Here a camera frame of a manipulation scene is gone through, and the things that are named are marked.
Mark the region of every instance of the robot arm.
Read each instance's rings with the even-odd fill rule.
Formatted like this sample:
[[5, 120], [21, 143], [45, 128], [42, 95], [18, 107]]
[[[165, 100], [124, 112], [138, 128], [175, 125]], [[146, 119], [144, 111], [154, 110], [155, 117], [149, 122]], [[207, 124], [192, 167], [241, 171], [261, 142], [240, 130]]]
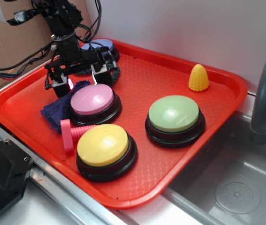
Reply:
[[89, 35], [84, 40], [76, 35], [75, 29], [81, 26], [83, 20], [81, 11], [68, 0], [32, 0], [33, 9], [14, 13], [15, 17], [8, 20], [10, 25], [20, 25], [36, 15], [42, 15], [51, 31], [52, 40], [55, 42], [55, 55], [57, 59], [45, 65], [47, 77], [45, 89], [53, 88], [58, 97], [66, 95], [71, 91], [68, 75], [92, 69], [96, 83], [112, 84], [111, 69], [117, 69], [115, 60], [113, 66], [109, 67], [102, 56], [108, 47], [92, 48], [83, 50], [79, 40], [90, 43], [92, 37]]

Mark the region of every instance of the tray rim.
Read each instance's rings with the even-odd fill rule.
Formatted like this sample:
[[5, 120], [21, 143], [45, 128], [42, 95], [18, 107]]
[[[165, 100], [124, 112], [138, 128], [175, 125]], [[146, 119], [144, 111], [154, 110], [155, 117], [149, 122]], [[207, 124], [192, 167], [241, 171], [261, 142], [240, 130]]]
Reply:
[[[147, 62], [151, 62], [154, 64], [158, 64], [163, 67], [183, 71], [185, 73], [190, 73], [192, 68], [197, 64], [195, 62], [180, 59], [174, 56], [166, 55], [159, 52], [154, 52], [151, 50], [147, 50], [141, 47], [129, 45], [126, 43], [122, 43], [119, 41], [112, 40], [113, 43], [116, 45], [118, 50], [120, 52], [125, 52], [126, 55], [134, 56], [139, 59], [145, 60]], [[116, 200], [111, 199], [110, 197], [106, 196], [105, 193], [100, 192], [99, 190], [95, 189], [94, 186], [90, 182], [86, 182], [84, 188], [84, 191], [86, 191], [89, 195], [91, 195], [93, 198], [95, 198], [97, 201], [99, 201], [101, 204], [105, 205], [106, 207], [113, 208], [113, 209], [130, 209], [134, 208], [136, 206], [142, 205], [151, 199], [157, 197], [172, 181], [172, 179], [188, 164], [188, 162], [197, 154], [197, 152], [204, 146], [204, 144], [216, 133], [216, 131], [225, 123], [225, 121], [234, 113], [234, 111], [237, 109], [237, 107], [244, 101], [244, 99], [247, 96], [247, 85], [243, 78], [240, 76], [233, 74], [228, 71], [220, 70], [217, 68], [213, 68], [210, 66], [206, 66], [202, 64], [207, 71], [210, 73], [216, 73], [221, 75], [222, 82], [221, 84], [224, 84], [228, 86], [235, 94], [235, 100], [234, 102], [222, 113], [222, 115], [209, 127], [209, 132], [204, 132], [202, 136], [186, 151], [186, 153], [178, 160], [178, 162], [172, 167], [171, 170], [168, 171], [168, 173], [146, 194], [130, 199], [130, 200]], [[40, 79], [40, 77], [33, 76], [34, 73], [37, 73], [39, 70], [42, 70], [43, 66], [39, 66], [38, 69], [34, 69], [27, 73], [26, 76], [19, 79], [18, 81], [14, 82], [13, 84], [9, 85], [6, 89], [3, 89], [0, 92], [0, 107], [2, 104], [5, 103], [5, 101], [9, 98], [9, 96], [12, 96], [16, 93], [18, 93], [16, 90], [13, 89], [13, 87], [19, 85], [20, 83], [27, 84], [26, 86], [23, 86], [22, 90], [29, 86], [34, 81]], [[9, 121], [7, 121], [0, 113], [0, 123], [2, 123], [7, 129], [11, 130], [15, 135], [18, 136], [18, 138], [26, 139], [24, 135], [21, 134], [21, 130], [14, 127], [13, 124]], [[41, 144], [38, 143], [30, 143], [28, 144], [33, 150], [35, 148], [42, 149]], [[51, 165], [53, 165], [55, 168], [56, 166], [56, 158], [52, 158], [50, 160], [44, 159], [48, 161]], [[63, 166], [62, 173], [64, 176], [66, 176], [70, 180], [75, 180], [76, 175], [73, 173], [73, 171], [68, 168], [67, 166]]]

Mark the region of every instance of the green button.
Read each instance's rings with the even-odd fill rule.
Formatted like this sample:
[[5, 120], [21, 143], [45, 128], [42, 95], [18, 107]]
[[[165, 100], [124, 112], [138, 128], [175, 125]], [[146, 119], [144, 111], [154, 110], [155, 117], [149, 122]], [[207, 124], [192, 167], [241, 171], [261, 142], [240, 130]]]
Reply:
[[189, 97], [171, 95], [155, 101], [148, 112], [151, 124], [158, 130], [176, 133], [187, 130], [198, 120], [199, 108]]

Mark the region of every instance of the pink toy screw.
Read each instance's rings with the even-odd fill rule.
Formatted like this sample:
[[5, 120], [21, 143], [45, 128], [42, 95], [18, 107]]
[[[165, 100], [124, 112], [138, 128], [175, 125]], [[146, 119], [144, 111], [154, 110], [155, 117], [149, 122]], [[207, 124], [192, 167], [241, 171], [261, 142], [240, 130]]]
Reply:
[[61, 122], [63, 145], [66, 153], [72, 153], [73, 141], [80, 139], [80, 137], [84, 133], [86, 133], [88, 130], [96, 126], [96, 125], [88, 125], [83, 127], [71, 128], [70, 120], [61, 120], [60, 122]]

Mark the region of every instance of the yellow button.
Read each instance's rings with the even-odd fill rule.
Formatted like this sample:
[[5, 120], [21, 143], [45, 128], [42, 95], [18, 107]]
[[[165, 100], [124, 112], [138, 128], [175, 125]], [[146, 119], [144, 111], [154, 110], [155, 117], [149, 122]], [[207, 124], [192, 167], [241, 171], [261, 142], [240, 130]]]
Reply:
[[88, 130], [78, 141], [77, 153], [90, 166], [106, 166], [120, 159], [129, 146], [127, 132], [115, 124]]

